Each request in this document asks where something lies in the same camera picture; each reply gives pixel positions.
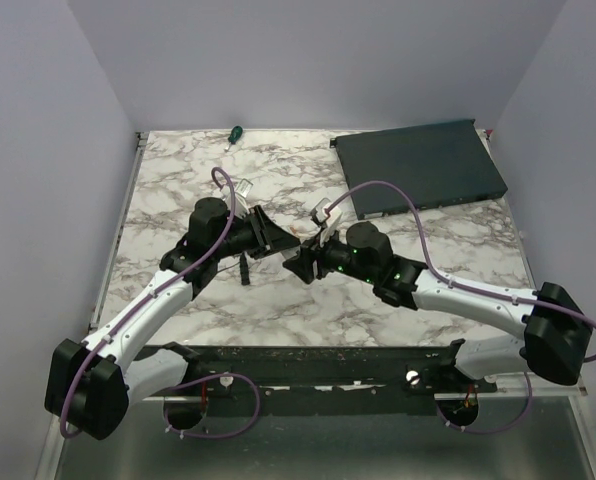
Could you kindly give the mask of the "white remote control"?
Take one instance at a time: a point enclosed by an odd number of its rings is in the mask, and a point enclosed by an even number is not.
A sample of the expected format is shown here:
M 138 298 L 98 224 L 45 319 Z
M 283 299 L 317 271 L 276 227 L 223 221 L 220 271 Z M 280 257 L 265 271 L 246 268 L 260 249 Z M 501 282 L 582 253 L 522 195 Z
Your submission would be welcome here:
M 287 251 L 283 253 L 284 261 L 283 266 L 285 268 L 289 268 L 292 266 L 296 266 L 300 263 L 300 249 L 295 249 L 291 251 Z

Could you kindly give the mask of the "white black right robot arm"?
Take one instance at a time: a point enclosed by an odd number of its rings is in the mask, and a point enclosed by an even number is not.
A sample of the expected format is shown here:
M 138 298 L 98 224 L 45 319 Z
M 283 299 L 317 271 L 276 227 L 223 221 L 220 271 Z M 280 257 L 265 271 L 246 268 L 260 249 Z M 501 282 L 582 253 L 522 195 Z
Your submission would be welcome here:
M 564 386 L 579 379 L 591 329 L 557 284 L 501 288 L 434 273 L 424 262 L 395 254 L 389 237 L 370 222 L 352 225 L 344 240 L 333 234 L 304 242 L 283 266 L 306 284 L 340 273 L 371 285 L 390 306 L 457 315 L 501 330 L 497 337 L 454 342 L 454 357 L 437 370 L 449 391 L 503 373 L 532 372 Z

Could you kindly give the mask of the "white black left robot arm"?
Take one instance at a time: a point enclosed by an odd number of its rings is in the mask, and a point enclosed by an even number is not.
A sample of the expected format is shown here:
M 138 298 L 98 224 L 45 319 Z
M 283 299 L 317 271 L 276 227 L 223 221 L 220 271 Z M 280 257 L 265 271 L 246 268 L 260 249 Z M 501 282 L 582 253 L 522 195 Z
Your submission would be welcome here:
M 137 396 L 126 382 L 134 359 L 167 320 L 209 285 L 223 258 L 245 253 L 260 259 L 299 244 L 259 206 L 238 218 L 221 199 L 197 201 L 187 232 L 164 254 L 140 295 L 85 339 L 65 339 L 55 348 L 44 407 L 59 418 L 62 435 L 84 432 L 102 440 L 119 426 Z

